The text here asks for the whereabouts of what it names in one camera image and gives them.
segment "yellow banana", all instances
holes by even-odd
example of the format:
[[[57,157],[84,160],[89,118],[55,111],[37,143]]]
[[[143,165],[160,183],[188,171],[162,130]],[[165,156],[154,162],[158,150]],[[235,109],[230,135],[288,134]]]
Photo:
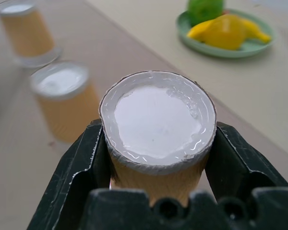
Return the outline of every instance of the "yellow banana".
[[[268,43],[271,41],[271,37],[265,33],[263,33],[259,26],[256,25],[256,23],[245,19],[245,18],[241,18],[241,21],[243,23],[243,25],[245,26],[246,29],[246,37],[247,38],[254,38],[254,39],[258,39],[260,41],[262,41],[263,43]]]
[[[209,20],[209,21],[197,24],[188,32],[187,37],[202,42],[203,33],[208,28],[208,26],[212,23],[212,21],[213,20]]]

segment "yellow paper cup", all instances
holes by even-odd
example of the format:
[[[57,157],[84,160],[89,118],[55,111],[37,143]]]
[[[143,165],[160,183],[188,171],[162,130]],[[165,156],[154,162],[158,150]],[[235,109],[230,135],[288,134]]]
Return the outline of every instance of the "yellow paper cup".
[[[31,0],[1,3],[0,20],[22,66],[41,67],[59,57],[60,49]]]
[[[31,76],[31,87],[54,137],[72,143],[92,120],[98,119],[99,99],[88,69],[58,62]]]
[[[166,71],[129,75],[107,91],[99,113],[112,159],[112,188],[144,189],[153,205],[187,206],[216,134],[213,102],[195,82]]]

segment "lemon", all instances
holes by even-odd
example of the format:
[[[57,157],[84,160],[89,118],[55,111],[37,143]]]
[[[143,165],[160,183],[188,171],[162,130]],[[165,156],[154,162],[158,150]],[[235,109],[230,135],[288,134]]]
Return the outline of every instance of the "lemon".
[[[233,14],[214,19],[203,34],[207,45],[229,50],[239,49],[245,39],[245,26],[241,19]]]

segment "green plate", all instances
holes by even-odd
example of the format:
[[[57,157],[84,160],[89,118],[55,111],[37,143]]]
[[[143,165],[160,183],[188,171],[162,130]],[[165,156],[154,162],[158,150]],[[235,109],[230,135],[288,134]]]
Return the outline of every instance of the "green plate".
[[[205,43],[201,43],[201,42],[198,42],[196,40],[193,40],[187,37],[187,33],[191,29],[190,20],[189,20],[187,12],[182,13],[177,19],[177,28],[179,31],[179,37],[181,41],[187,47],[191,49],[194,49],[201,53],[205,53],[205,54],[216,56],[216,57],[222,57],[222,58],[249,57],[249,56],[258,54],[264,51],[265,49],[267,49],[269,46],[271,46],[274,40],[274,33],[273,33],[272,28],[267,23],[263,22],[261,19],[253,15],[250,15],[250,14],[238,11],[238,10],[233,10],[233,9],[227,9],[227,10],[232,14],[236,14],[240,17],[243,17],[243,18],[246,18],[255,22],[258,26],[260,26],[263,32],[271,36],[272,38],[271,42],[269,42],[268,44],[262,44],[254,40],[246,40],[241,45],[239,50],[220,49],[220,48],[206,45]]]

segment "white paper cup top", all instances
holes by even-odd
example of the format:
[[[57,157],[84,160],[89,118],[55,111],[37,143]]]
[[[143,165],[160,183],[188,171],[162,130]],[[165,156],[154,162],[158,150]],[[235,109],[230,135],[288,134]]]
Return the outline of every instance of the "white paper cup top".
[[[74,62],[47,65],[31,75],[31,88],[41,97],[67,100],[81,93],[87,83],[88,69]]]
[[[171,72],[123,78],[108,90],[99,113],[113,157],[146,174],[169,174],[199,162],[216,133],[210,98]]]
[[[35,4],[31,0],[8,0],[0,3],[1,16],[22,16],[31,13]]]

